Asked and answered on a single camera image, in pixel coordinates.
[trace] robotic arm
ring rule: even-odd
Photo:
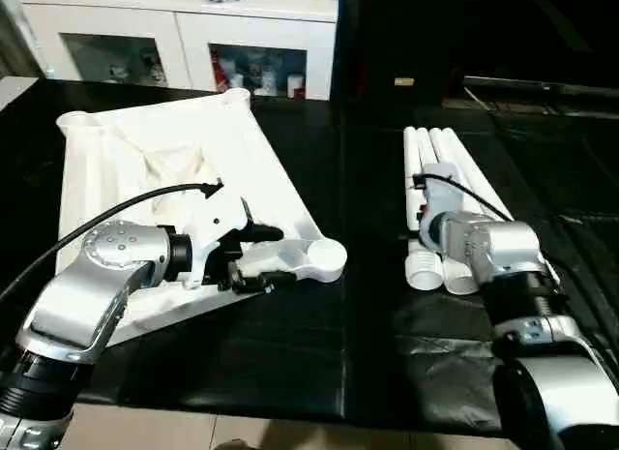
[[[281,240],[283,232],[255,224],[238,195],[215,189],[201,210],[205,225],[190,228],[189,234],[125,221],[106,222],[85,234],[78,257],[47,284],[15,345],[0,355],[0,449],[60,445],[75,398],[136,290],[182,280],[186,288],[218,285],[237,293],[259,292],[303,279],[298,268],[253,268],[248,274],[237,266],[241,242],[266,245],[268,252],[252,253],[260,261],[261,252],[277,253],[268,243]],[[312,264],[307,259],[306,270]],[[310,275],[318,273],[324,275],[320,268]]]
[[[457,181],[447,163],[424,173]],[[426,179],[425,195],[421,240],[471,269],[493,325],[503,360],[493,385],[506,435],[523,450],[619,448],[619,395],[567,315],[533,229],[458,211],[462,192],[436,179]]]

